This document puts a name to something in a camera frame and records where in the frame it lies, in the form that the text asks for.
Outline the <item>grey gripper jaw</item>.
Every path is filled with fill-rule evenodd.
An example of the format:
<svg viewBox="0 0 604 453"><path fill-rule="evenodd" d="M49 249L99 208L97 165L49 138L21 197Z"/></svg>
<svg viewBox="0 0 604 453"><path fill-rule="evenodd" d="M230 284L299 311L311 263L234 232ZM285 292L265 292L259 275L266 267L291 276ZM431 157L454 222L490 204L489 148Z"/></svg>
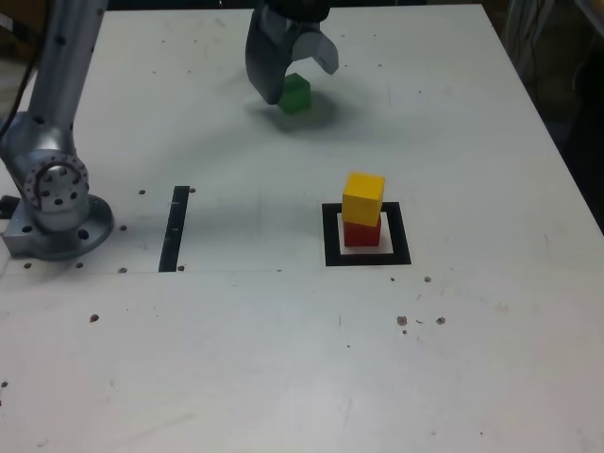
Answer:
<svg viewBox="0 0 604 453"><path fill-rule="evenodd" d="M245 45L248 79L269 105L278 103L287 68L292 64L294 23L271 8L255 8Z"/></svg>
<svg viewBox="0 0 604 453"><path fill-rule="evenodd" d="M320 30L306 31L295 40L292 61L303 59L313 59L329 75L334 75L339 69L337 47Z"/></svg>

